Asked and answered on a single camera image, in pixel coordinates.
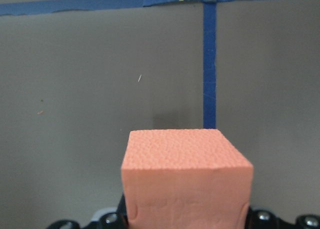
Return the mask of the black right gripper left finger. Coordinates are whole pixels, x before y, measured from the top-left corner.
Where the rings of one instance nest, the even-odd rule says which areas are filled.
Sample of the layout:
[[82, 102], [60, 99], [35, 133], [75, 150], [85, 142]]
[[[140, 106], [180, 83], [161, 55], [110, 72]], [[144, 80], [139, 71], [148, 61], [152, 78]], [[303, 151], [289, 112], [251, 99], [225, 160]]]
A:
[[118, 203], [117, 209], [117, 228], [118, 229], [128, 229], [129, 222], [127, 216], [126, 199], [124, 194], [122, 194], [120, 201]]

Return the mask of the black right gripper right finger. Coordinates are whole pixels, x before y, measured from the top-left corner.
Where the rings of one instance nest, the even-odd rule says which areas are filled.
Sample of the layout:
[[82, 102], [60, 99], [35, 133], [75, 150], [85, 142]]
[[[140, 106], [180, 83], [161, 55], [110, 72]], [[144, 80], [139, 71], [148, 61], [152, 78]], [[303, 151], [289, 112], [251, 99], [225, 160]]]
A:
[[244, 229], [251, 229], [252, 228], [252, 215], [253, 215], [253, 210], [251, 206], [248, 207], [247, 214], [245, 217], [245, 224], [244, 224]]

